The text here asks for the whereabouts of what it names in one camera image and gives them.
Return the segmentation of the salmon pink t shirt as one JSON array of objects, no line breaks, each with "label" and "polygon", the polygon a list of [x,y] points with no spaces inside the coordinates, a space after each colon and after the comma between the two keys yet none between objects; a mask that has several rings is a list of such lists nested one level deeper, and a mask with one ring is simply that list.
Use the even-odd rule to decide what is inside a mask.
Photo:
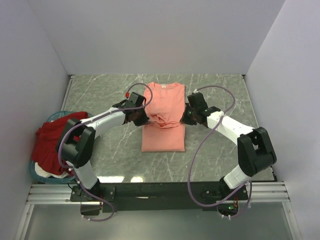
[{"label": "salmon pink t shirt", "polygon": [[175,82],[150,82],[144,97],[151,101],[145,107],[149,124],[142,126],[141,151],[184,152],[185,125],[181,118],[185,111],[185,85]]}]

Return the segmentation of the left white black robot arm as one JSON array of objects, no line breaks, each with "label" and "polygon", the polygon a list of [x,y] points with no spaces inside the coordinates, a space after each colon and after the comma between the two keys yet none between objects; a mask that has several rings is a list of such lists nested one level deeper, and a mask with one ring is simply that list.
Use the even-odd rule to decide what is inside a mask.
[{"label": "left white black robot arm", "polygon": [[128,93],[125,100],[112,105],[98,115],[78,120],[67,120],[56,145],[58,160],[65,161],[72,168],[77,180],[82,184],[82,195],[88,201],[96,200],[100,195],[100,181],[93,171],[90,159],[95,139],[114,127],[130,122],[143,126],[149,118],[144,105],[147,99],[136,93]]}]

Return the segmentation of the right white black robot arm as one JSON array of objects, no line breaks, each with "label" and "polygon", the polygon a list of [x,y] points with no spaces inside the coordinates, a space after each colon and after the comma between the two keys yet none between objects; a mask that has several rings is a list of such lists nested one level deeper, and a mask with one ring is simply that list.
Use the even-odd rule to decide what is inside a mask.
[{"label": "right white black robot arm", "polygon": [[230,200],[237,187],[277,162],[270,136],[263,127],[254,128],[227,116],[219,108],[208,107],[202,93],[187,97],[181,122],[186,125],[203,125],[232,141],[237,147],[237,165],[220,179],[219,193]]}]

